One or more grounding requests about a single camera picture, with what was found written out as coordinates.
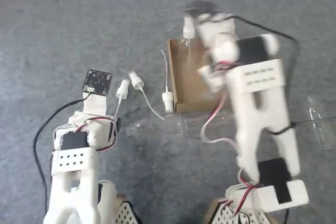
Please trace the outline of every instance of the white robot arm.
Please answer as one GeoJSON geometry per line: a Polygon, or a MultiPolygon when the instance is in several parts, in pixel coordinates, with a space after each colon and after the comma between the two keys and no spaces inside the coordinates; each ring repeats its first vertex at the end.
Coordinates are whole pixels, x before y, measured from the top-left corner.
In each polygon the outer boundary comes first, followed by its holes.
{"type": "MultiPolygon", "coordinates": [[[[116,116],[106,115],[106,83],[111,77],[89,70],[83,88],[83,111],[76,111],[68,124],[54,131],[53,179],[44,224],[115,224],[123,219],[138,223],[129,202],[117,197],[114,184],[98,181],[97,152],[116,143],[120,127],[116,116]]],[[[128,80],[122,82],[119,99],[127,97],[128,84],[128,80]]]]}
{"type": "MultiPolygon", "coordinates": [[[[211,64],[199,73],[213,91],[222,89],[223,83],[227,85],[237,125],[238,166],[253,182],[262,184],[251,191],[243,207],[251,207],[248,203],[252,198],[253,208],[262,212],[307,204],[309,198],[303,181],[292,180],[299,174],[300,164],[295,131],[289,127],[286,81],[281,60],[275,57],[280,47],[277,38],[264,34],[238,40],[234,34],[234,19],[230,18],[236,16],[222,13],[209,2],[195,1],[186,13],[193,18],[210,54],[211,64]],[[216,66],[223,63],[232,67],[218,80],[214,74],[216,66]],[[256,106],[256,92],[260,96],[260,107],[256,106]],[[280,158],[259,163],[257,147],[265,128],[273,132],[280,158]]],[[[229,190],[226,198],[231,199],[233,205],[237,204],[246,190],[246,187],[229,190]]]]}

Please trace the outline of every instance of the cable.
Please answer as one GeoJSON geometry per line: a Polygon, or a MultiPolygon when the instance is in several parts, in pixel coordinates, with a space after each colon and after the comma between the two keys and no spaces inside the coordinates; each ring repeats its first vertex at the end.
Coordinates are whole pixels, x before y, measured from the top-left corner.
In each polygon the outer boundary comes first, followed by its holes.
{"type": "Polygon", "coordinates": [[[56,131],[58,131],[59,129],[67,129],[67,128],[69,128],[69,126],[73,126],[73,127],[76,127],[76,128],[78,127],[74,123],[67,123],[67,124],[64,124],[64,125],[61,125],[61,126],[57,127],[56,129],[54,129],[54,133],[52,134],[54,140],[56,138],[56,131]]]}
{"type": "Polygon", "coordinates": [[[149,103],[149,101],[148,101],[148,99],[147,99],[147,96],[146,96],[145,92],[143,91],[143,88],[140,88],[140,91],[142,92],[143,97],[145,97],[146,103],[147,103],[148,107],[151,109],[151,111],[153,111],[153,113],[154,113],[158,118],[160,118],[160,119],[163,120],[163,121],[166,121],[165,118],[163,118],[162,116],[160,116],[160,115],[159,115],[159,114],[152,108],[152,106],[150,105],[150,103],[149,103]]]}
{"type": "Polygon", "coordinates": [[[117,125],[115,123],[114,120],[110,119],[110,118],[106,118],[104,116],[98,116],[96,118],[89,118],[89,119],[86,119],[85,120],[85,125],[87,124],[87,121],[94,121],[94,120],[107,120],[107,121],[110,121],[111,123],[113,123],[113,127],[114,127],[114,132],[115,132],[115,138],[114,138],[114,141],[112,142],[112,144],[110,144],[109,146],[106,146],[104,148],[101,148],[101,149],[97,149],[97,152],[101,152],[101,151],[104,151],[104,150],[107,150],[109,148],[111,148],[112,146],[115,145],[115,143],[117,142],[117,139],[118,139],[118,130],[117,130],[117,125]]]}
{"type": "Polygon", "coordinates": [[[162,50],[162,48],[160,49],[162,56],[164,58],[164,63],[166,65],[166,69],[165,69],[165,78],[166,78],[166,92],[168,92],[168,62],[167,62],[167,57],[166,54],[164,53],[164,51],[162,50]]]}
{"type": "Polygon", "coordinates": [[[239,211],[239,212],[247,217],[247,219],[248,219],[247,223],[250,224],[251,223],[250,216],[247,213],[245,213],[245,212],[242,212],[242,211],[239,211]]]}
{"type": "Polygon", "coordinates": [[[265,30],[265,31],[268,31],[270,33],[273,33],[273,34],[276,34],[276,35],[279,35],[283,38],[286,38],[286,39],[289,39],[292,41],[293,43],[293,47],[294,47],[294,51],[292,53],[292,56],[290,58],[290,61],[289,61],[289,65],[288,65],[288,69],[287,69],[287,73],[286,73],[286,86],[285,86],[285,94],[286,94],[286,98],[287,98],[287,102],[289,100],[289,92],[290,92],[290,84],[291,84],[291,81],[292,81],[292,76],[293,76],[293,72],[294,72],[294,68],[296,66],[296,63],[297,63],[297,58],[298,56],[301,54],[301,46],[300,46],[300,42],[295,39],[294,37],[288,35],[288,34],[285,34],[285,33],[282,33],[280,31],[276,31],[274,29],[271,29],[271,28],[268,28],[266,26],[263,26],[263,25],[260,25],[258,23],[255,23],[255,22],[252,22],[252,21],[249,21],[243,17],[240,17],[238,15],[231,15],[229,17],[226,17],[224,18],[223,20],[228,20],[228,19],[237,19],[237,20],[240,20],[244,23],[247,23],[251,26],[255,26],[255,27],[258,27],[262,30],[265,30]]]}
{"type": "Polygon", "coordinates": [[[219,141],[225,141],[228,142],[230,145],[233,146],[233,148],[237,151],[237,153],[240,153],[239,151],[239,147],[237,145],[237,143],[235,141],[233,141],[231,138],[228,137],[222,137],[222,138],[218,138],[216,140],[211,140],[208,139],[205,135],[205,129],[207,127],[207,125],[212,121],[212,119],[217,115],[217,113],[220,111],[220,109],[223,107],[225,100],[227,97],[227,92],[223,91],[222,97],[219,101],[219,104],[217,106],[217,108],[214,110],[214,112],[209,116],[209,118],[207,119],[207,121],[205,122],[205,124],[203,125],[202,129],[201,129],[201,139],[203,142],[208,143],[208,144],[213,144],[213,143],[217,143],[219,141]]]}
{"type": "Polygon", "coordinates": [[[88,125],[88,121],[95,121],[95,120],[107,120],[107,121],[110,121],[111,123],[113,123],[113,127],[114,127],[114,132],[115,132],[115,138],[114,138],[114,141],[112,142],[112,144],[110,144],[109,146],[106,146],[104,148],[101,148],[101,149],[97,149],[97,152],[101,152],[101,151],[104,151],[104,150],[107,150],[109,148],[111,148],[116,142],[117,142],[117,139],[118,139],[118,130],[117,130],[117,125],[115,123],[114,120],[110,119],[110,118],[107,118],[107,117],[104,117],[104,116],[98,116],[98,117],[95,117],[95,118],[88,118],[84,121],[84,124],[82,124],[81,126],[79,126],[75,132],[80,132],[86,125],[88,125]]]}
{"type": "Polygon", "coordinates": [[[249,188],[245,191],[245,193],[244,193],[243,197],[241,198],[241,201],[240,201],[240,203],[239,203],[239,205],[238,205],[238,207],[237,207],[235,213],[233,214],[233,216],[236,216],[236,215],[239,213],[239,211],[240,211],[241,208],[243,207],[243,204],[244,204],[244,202],[245,202],[245,200],[246,200],[248,194],[249,194],[253,189],[254,189],[254,187],[249,187],[249,188]]]}
{"type": "Polygon", "coordinates": [[[321,119],[316,119],[316,120],[303,120],[303,121],[298,121],[298,122],[290,122],[290,125],[283,128],[280,131],[277,132],[273,132],[268,130],[268,132],[274,136],[278,136],[281,135],[282,133],[288,131],[289,129],[293,129],[296,126],[300,125],[300,124],[305,124],[305,123],[321,123],[321,122],[328,122],[328,121],[334,121],[336,120],[336,116],[330,117],[330,118],[321,118],[321,119]]]}
{"type": "Polygon", "coordinates": [[[287,224],[288,222],[288,217],[289,217],[289,208],[286,209],[286,214],[285,214],[285,219],[284,219],[284,223],[283,224],[287,224]]]}
{"type": "Polygon", "coordinates": [[[43,129],[47,126],[47,124],[62,110],[66,109],[69,106],[75,105],[79,102],[83,102],[85,101],[89,96],[91,95],[91,93],[88,94],[87,97],[83,98],[83,99],[79,99],[79,100],[75,100],[72,102],[69,102],[65,105],[63,105],[62,107],[60,107],[59,109],[57,109],[45,122],[44,124],[42,124],[42,126],[38,129],[35,137],[34,137],[34,141],[33,141],[33,153],[34,153],[34,160],[38,169],[38,172],[40,174],[41,180],[42,180],[42,184],[44,187],[44,215],[47,213],[47,208],[48,208],[48,188],[47,188],[47,182],[46,182],[46,178],[45,175],[43,173],[42,167],[41,167],[41,163],[38,159],[38,155],[37,155],[37,140],[38,137],[40,136],[41,132],[43,131],[43,129]]]}
{"type": "Polygon", "coordinates": [[[118,106],[117,106],[117,109],[116,109],[116,112],[114,114],[115,117],[117,117],[117,114],[118,114],[118,111],[119,111],[119,107],[120,107],[120,104],[121,104],[121,98],[119,98],[119,102],[118,102],[118,106]]]}

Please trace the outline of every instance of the cardboard tray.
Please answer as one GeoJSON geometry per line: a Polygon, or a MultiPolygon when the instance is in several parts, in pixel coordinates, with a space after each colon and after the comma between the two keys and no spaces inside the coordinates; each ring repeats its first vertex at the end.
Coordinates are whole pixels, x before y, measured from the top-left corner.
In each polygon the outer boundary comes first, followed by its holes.
{"type": "Polygon", "coordinates": [[[180,40],[169,39],[169,66],[173,89],[175,112],[204,111],[214,109],[219,102],[219,94],[212,94],[197,70],[206,64],[205,48],[201,40],[196,40],[192,62],[188,53],[179,45],[180,40]]]}

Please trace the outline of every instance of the circuit board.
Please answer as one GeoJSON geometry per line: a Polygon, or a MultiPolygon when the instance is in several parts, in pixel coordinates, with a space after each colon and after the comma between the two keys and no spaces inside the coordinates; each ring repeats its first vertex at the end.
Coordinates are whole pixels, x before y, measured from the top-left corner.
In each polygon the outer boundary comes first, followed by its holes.
{"type": "Polygon", "coordinates": [[[111,79],[111,73],[89,69],[86,74],[82,91],[85,93],[107,96],[110,89],[111,79]]]}

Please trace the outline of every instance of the transparent plastic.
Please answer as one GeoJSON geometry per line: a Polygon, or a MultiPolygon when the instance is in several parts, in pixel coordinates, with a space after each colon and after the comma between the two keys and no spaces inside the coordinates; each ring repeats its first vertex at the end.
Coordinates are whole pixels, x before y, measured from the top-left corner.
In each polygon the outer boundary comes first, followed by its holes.
{"type": "MultiPolygon", "coordinates": [[[[211,111],[187,112],[183,115],[184,135],[187,138],[201,139],[202,126],[211,111]]],[[[232,111],[221,110],[207,126],[205,134],[210,139],[235,136],[236,128],[232,111]]]]}
{"type": "Polygon", "coordinates": [[[183,63],[187,66],[187,69],[194,69],[194,67],[197,66],[194,57],[196,50],[197,45],[195,39],[181,39],[179,41],[179,51],[185,52],[183,63]]]}
{"type": "MultiPolygon", "coordinates": [[[[310,120],[312,121],[327,117],[324,105],[319,96],[316,94],[310,94],[307,96],[307,112],[310,120]]],[[[325,121],[307,124],[307,126],[312,126],[319,146],[323,150],[331,149],[332,142],[335,139],[334,132],[330,125],[331,123],[332,122],[325,121]]]]}
{"type": "Polygon", "coordinates": [[[160,136],[183,137],[181,115],[169,114],[164,116],[165,121],[153,116],[142,118],[134,126],[134,136],[139,140],[159,139],[160,136]]]}

